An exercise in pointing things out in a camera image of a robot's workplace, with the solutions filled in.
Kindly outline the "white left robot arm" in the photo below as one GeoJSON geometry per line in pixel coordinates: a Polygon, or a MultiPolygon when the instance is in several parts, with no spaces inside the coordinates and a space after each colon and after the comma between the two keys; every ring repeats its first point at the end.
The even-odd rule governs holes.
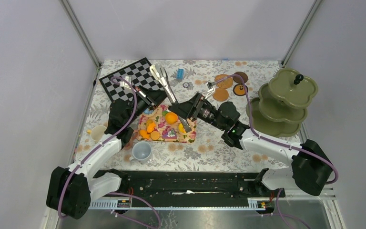
{"type": "Polygon", "coordinates": [[[108,126],[94,153],[66,168],[57,167],[51,173],[46,206],[61,215],[80,219],[90,204],[113,192],[123,196],[128,192],[127,175],[115,169],[101,167],[130,141],[130,124],[146,109],[156,109],[167,97],[164,90],[135,87],[133,100],[117,99],[111,103],[108,126]]]}

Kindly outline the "purple cake slice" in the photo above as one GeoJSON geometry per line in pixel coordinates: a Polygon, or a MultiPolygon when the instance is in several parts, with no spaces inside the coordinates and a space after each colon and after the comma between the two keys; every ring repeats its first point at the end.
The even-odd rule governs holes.
{"type": "Polygon", "coordinates": [[[176,140],[177,139],[176,130],[172,127],[164,129],[162,132],[162,139],[163,140],[176,140]]]}

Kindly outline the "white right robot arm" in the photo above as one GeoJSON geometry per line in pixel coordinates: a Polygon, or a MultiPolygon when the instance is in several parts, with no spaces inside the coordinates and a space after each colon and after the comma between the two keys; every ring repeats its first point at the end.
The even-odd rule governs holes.
{"type": "Polygon", "coordinates": [[[273,190],[291,187],[319,196],[325,185],[331,183],[330,175],[338,175],[317,142],[310,139],[304,143],[289,142],[263,135],[239,121],[240,114],[232,102],[224,102],[216,108],[197,93],[190,100],[173,104],[169,109],[184,119],[200,119],[222,130],[221,138],[230,147],[255,151],[284,163],[286,168],[264,169],[259,173],[260,180],[255,182],[254,190],[262,197],[273,190]]]}

